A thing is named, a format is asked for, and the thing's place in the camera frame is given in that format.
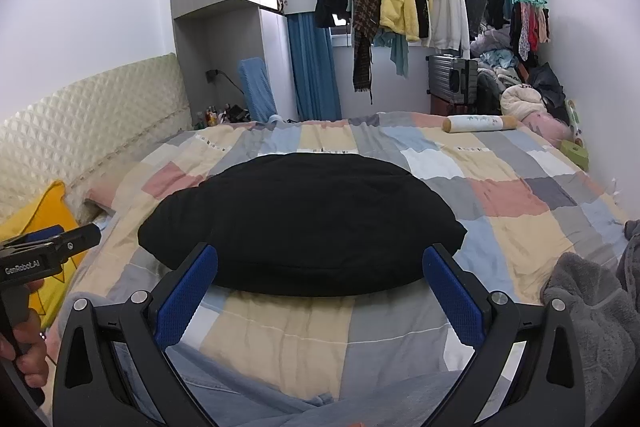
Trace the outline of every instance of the pink pillow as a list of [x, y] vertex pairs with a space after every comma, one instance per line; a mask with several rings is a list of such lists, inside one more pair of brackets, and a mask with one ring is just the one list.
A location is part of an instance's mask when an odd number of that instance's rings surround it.
[[574, 134], [568, 126], [556, 120], [548, 112], [532, 112], [522, 123], [534, 133], [542, 136], [556, 149], [560, 149], [562, 140], [573, 142]]
[[118, 190], [125, 176], [139, 163], [140, 162], [126, 162], [111, 166], [108, 172], [104, 172], [91, 180], [91, 185], [84, 195], [84, 199], [98, 205], [107, 214], [113, 216], [113, 214], [116, 213], [115, 208], [113, 208], [116, 190]]

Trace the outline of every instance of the green box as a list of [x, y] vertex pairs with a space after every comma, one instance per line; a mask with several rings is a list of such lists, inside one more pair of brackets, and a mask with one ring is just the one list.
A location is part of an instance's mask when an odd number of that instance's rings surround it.
[[583, 171], [589, 170], [589, 151], [575, 143], [562, 140], [560, 152], [574, 162]]

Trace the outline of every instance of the checkered bedspread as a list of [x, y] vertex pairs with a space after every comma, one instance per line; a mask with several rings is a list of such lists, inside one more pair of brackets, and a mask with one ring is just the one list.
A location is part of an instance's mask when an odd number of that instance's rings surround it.
[[[517, 301], [538, 302], [565, 251], [616, 263], [626, 244], [622, 212], [544, 139], [523, 126], [446, 134], [441, 124], [441, 117], [395, 112], [180, 134], [159, 145], [118, 188], [118, 212], [81, 265], [69, 302], [79, 291], [121, 302], [153, 288], [166, 268], [139, 247], [137, 231], [162, 198], [256, 156], [291, 152], [356, 153], [407, 169], [441, 195], [468, 230], [456, 254], [460, 266], [489, 291], [500, 289]], [[285, 226], [290, 210], [282, 209]], [[260, 217], [247, 212], [238, 219], [250, 233]], [[460, 369], [470, 356], [423, 281], [318, 299], [212, 287], [182, 341], [303, 398], [358, 396], [407, 377]]]

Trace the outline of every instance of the black pillow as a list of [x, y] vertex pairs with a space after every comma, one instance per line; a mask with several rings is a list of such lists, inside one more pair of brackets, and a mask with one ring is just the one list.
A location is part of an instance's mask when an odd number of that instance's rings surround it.
[[355, 154], [268, 155], [174, 192], [140, 246], [175, 269], [200, 241], [214, 283], [270, 295], [360, 295], [422, 277], [422, 252], [465, 237], [442, 198], [406, 170]]

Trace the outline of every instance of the hand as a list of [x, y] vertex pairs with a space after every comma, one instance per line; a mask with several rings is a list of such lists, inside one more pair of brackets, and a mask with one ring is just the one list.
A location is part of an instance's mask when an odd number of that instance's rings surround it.
[[[42, 288], [43, 280], [29, 283], [27, 286], [33, 293]], [[47, 365], [47, 346], [40, 336], [40, 317], [34, 310], [29, 310], [29, 318], [26, 322], [18, 324], [14, 328], [15, 340], [19, 343], [31, 344], [26, 355], [18, 358], [18, 369], [25, 377], [24, 381], [29, 387], [43, 387], [49, 377], [49, 366]], [[0, 357], [8, 360], [15, 359], [14, 348], [7, 340], [0, 335]]]

